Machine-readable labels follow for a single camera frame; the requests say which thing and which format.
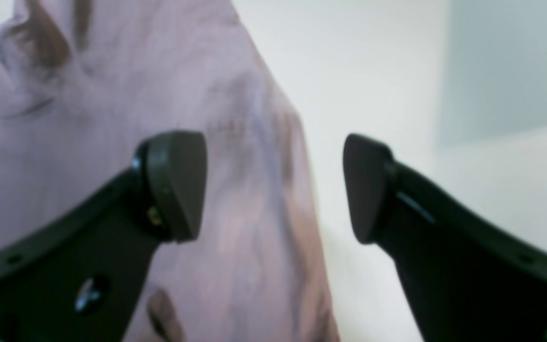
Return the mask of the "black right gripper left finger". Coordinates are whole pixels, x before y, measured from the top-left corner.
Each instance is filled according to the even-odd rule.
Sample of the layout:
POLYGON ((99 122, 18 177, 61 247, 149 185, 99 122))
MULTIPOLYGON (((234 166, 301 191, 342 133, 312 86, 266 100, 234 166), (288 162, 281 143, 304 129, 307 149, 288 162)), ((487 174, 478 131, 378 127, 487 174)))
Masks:
POLYGON ((163 243, 199 237, 202 132, 146 139, 132 164, 32 235, 0 249, 0 342, 119 342, 163 243))

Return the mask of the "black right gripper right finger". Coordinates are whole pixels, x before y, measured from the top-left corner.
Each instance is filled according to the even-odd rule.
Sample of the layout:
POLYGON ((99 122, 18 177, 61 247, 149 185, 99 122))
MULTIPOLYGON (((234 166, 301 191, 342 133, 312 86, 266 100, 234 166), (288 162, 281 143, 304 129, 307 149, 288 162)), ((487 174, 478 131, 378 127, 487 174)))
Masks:
POLYGON ((347 136, 352 231, 393 259, 426 342, 547 342, 547 254, 491 225, 384 143, 347 136))

